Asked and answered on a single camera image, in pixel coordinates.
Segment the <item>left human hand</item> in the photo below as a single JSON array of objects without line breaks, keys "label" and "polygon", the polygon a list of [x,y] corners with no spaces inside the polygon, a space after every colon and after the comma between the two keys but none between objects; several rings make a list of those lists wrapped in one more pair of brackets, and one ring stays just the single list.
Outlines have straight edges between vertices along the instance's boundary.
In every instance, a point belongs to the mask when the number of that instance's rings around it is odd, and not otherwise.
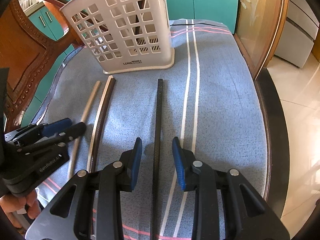
[{"label": "left human hand", "polygon": [[12,214],[13,212],[18,211],[27,205],[29,206],[27,215],[30,219],[35,219],[41,213],[36,190],[31,191],[31,193],[25,197],[15,197],[12,194],[4,195],[1,197],[0,203],[4,213],[17,229],[22,228],[22,226]]}]

